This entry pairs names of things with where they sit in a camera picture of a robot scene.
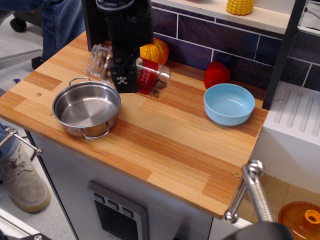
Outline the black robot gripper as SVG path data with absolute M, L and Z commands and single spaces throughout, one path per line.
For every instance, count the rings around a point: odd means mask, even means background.
M 153 41 L 149 7 L 129 7 L 105 13 L 112 44 L 111 79 L 120 94 L 139 90 L 137 58 L 140 47 Z

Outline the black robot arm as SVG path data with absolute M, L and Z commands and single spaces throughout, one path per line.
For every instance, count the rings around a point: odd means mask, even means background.
M 105 14 L 113 60 L 110 72 L 119 93 L 139 90 L 136 60 L 140 47 L 153 42 L 152 7 L 149 0 L 97 0 Z

